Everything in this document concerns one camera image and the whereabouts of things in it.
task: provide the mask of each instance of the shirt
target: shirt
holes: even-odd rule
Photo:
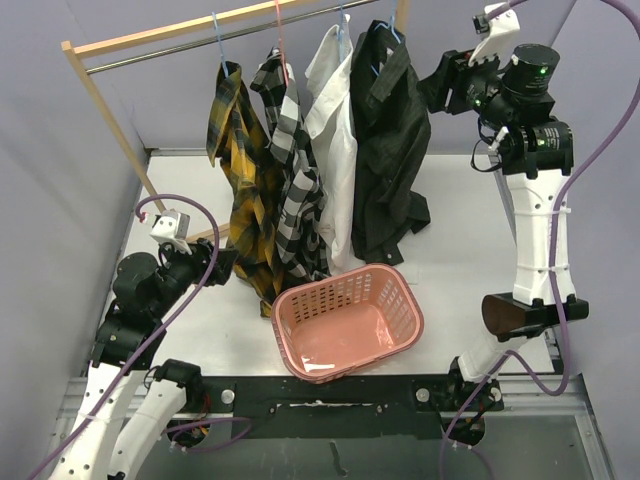
[[[342,32],[338,25],[329,29],[305,74],[313,95],[307,128],[327,197],[319,231],[332,275],[348,270],[358,150],[349,94],[353,44],[348,21],[345,15]]]
[[[397,265],[398,242],[431,221],[411,191],[431,137],[425,97],[404,36],[374,21],[353,54],[351,105],[358,155],[351,239],[358,258]]]
[[[277,198],[282,166],[267,149],[268,138],[249,101],[240,65],[227,62],[229,77],[218,72],[209,114],[207,154],[220,165],[233,189],[229,246],[239,254],[234,271],[262,299],[263,316],[283,289],[284,268],[276,252]]]
[[[280,198],[276,246],[287,272],[300,282],[327,276],[324,240],[318,223],[325,204],[318,166],[304,125],[293,70],[285,85],[280,51],[274,48],[251,83],[265,105],[271,133],[269,149],[280,162],[285,182]]]

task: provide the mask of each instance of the white shirt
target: white shirt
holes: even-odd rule
[[[353,44],[345,15],[340,61],[339,27],[329,29],[305,73],[313,105],[307,130],[327,197],[319,233],[327,244],[332,275],[347,271],[351,250],[351,222],[358,144],[353,135],[349,75]]]

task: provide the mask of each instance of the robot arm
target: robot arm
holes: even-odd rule
[[[502,4],[486,7],[485,13]],[[517,243],[517,271],[511,292],[487,295],[482,302],[486,329],[457,359],[465,382],[480,382],[507,350],[517,350],[559,322],[549,272],[557,275],[568,320],[586,318],[588,303],[579,300],[569,272],[566,216],[559,213],[556,265],[549,265],[549,239],[555,196],[573,168],[569,126],[551,115],[555,104],[549,81],[560,60],[543,45],[516,47],[506,67],[499,55],[519,31],[515,12],[491,21],[474,19],[487,37],[475,50],[446,52],[436,72],[422,82],[431,113],[457,115],[475,111],[481,139],[500,159],[498,168],[511,194]],[[482,135],[481,129],[495,132]]]
[[[161,325],[162,318],[198,283],[209,266],[213,246],[208,240],[185,241],[189,217],[177,212],[147,216],[151,236],[160,242],[161,264],[149,253],[134,253],[117,267],[115,299],[98,329],[87,388],[74,429],[93,410],[121,366]],[[224,285],[237,253],[220,250],[206,286]],[[142,406],[122,430],[136,389],[151,367],[164,335],[137,359],[95,418],[61,455],[52,480],[121,480],[138,469],[169,420],[185,406],[202,405],[200,368],[168,360],[154,375]]]

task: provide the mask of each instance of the pink basket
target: pink basket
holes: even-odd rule
[[[287,290],[271,322],[286,367],[313,383],[406,350],[424,329],[402,275],[378,264]]]

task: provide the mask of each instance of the white table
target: white table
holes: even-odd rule
[[[232,194],[222,169],[206,156],[152,156],[149,177],[162,193],[184,195],[209,208],[219,224],[227,223]],[[366,374],[443,374],[483,327],[484,295],[511,290],[515,244],[493,175],[469,167],[468,156],[428,155],[414,190],[427,197],[432,224],[400,243],[399,266],[424,313],[425,329],[410,350]],[[142,191],[141,198],[147,196]],[[190,234],[210,228],[188,205],[166,202],[191,215]],[[156,213],[149,204],[145,211]],[[156,254],[149,227],[133,222],[125,255]],[[354,266],[359,262],[354,259]],[[552,372],[543,338],[521,350],[538,373]],[[154,364],[168,358],[200,365],[203,375],[290,375],[282,364],[271,323],[259,315],[253,288],[235,275],[223,287],[204,289],[169,328]],[[513,359],[504,373],[523,369]]]

